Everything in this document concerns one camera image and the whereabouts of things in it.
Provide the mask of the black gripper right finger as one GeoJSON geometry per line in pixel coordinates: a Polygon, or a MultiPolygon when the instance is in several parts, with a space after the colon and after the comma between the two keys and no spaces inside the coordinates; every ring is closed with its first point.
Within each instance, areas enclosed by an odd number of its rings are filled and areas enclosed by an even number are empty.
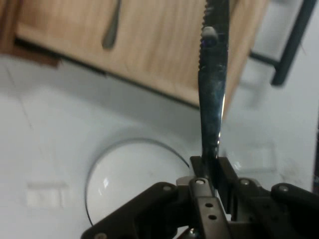
{"type": "Polygon", "coordinates": [[[232,220],[246,216],[270,239],[319,237],[318,195],[288,183],[268,191],[253,179],[239,178],[226,157],[218,158],[216,166],[216,188],[232,220]]]}

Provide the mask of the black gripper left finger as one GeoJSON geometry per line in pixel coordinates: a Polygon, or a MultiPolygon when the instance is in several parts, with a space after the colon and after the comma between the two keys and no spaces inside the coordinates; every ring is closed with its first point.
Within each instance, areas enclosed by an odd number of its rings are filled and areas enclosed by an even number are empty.
{"type": "Polygon", "coordinates": [[[220,182],[218,159],[192,158],[204,176],[185,185],[159,182],[87,229],[83,239],[172,239],[181,227],[186,239],[232,237],[220,201],[211,190],[220,182]]]}

